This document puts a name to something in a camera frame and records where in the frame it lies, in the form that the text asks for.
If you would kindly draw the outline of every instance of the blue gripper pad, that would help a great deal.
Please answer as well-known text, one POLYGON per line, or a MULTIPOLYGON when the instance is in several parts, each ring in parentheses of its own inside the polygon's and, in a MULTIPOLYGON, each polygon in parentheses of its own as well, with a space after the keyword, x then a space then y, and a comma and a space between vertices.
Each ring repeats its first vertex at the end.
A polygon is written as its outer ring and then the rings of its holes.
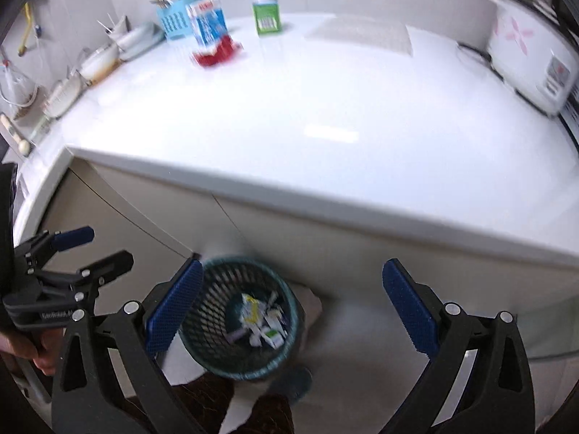
POLYGON ((94 240, 94 230, 91 227, 82 227, 55 235, 51 245, 56 251, 66 251, 75 246, 90 243, 92 240, 94 240))
POLYGON ((393 260, 382 268, 382 284, 416 350, 430 359, 435 357, 439 347, 436 321, 393 260))
POLYGON ((202 286, 203 266, 199 261, 192 261, 147 320, 145 349, 151 357, 169 349, 202 286))

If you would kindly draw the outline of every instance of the shoe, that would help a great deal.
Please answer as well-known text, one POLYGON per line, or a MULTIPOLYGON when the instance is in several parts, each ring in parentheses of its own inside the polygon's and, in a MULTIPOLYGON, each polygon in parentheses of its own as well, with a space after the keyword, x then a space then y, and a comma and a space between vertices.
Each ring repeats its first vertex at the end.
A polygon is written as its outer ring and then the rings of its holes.
POLYGON ((266 391, 267 395, 283 395, 293 405, 300 401, 312 387, 312 373, 304 365, 285 369, 266 391))

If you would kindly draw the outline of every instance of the brown pants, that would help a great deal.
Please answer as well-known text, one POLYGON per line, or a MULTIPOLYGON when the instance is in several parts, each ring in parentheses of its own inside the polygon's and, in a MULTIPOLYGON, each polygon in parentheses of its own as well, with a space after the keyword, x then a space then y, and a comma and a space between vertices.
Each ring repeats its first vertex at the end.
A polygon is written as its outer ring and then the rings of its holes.
MULTIPOLYGON (((186 385, 173 387, 173 390, 207 434, 219 434, 233 398, 232 380, 207 372, 186 385)), ((155 432, 136 397, 126 401, 124 410, 155 432)), ((247 422, 231 434, 294 434, 287 398, 282 395, 261 396, 247 422)))

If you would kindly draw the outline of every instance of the white cabinet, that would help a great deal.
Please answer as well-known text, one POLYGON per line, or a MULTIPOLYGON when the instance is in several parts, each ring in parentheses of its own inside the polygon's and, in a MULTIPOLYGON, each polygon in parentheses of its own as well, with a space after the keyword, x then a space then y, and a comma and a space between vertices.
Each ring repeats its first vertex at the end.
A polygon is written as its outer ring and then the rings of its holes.
POLYGON ((119 214, 68 171, 48 206, 41 230, 66 231, 86 225, 94 228, 92 243, 57 253, 46 268, 75 272, 122 249, 132 253, 135 261, 132 270, 101 288, 97 314, 117 312, 131 299, 142 301, 155 284, 168 281, 185 261, 119 214))
POLYGON ((204 259, 217 255, 253 254, 211 194, 92 164, 129 204, 161 230, 204 259))
POLYGON ((344 229, 217 198, 261 259, 320 295, 384 304, 381 269, 398 258, 443 301, 473 314, 518 313, 579 293, 575 271, 344 229))

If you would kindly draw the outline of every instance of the white countertop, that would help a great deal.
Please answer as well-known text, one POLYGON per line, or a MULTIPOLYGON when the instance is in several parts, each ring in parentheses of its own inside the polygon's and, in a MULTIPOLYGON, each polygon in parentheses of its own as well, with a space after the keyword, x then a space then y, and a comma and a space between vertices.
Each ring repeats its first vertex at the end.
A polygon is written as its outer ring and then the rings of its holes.
POLYGON ((212 69, 163 43, 83 95, 22 168, 15 242, 73 156, 243 201, 476 252, 579 267, 579 159, 558 120, 456 43, 408 28, 413 56, 228 21, 212 69))

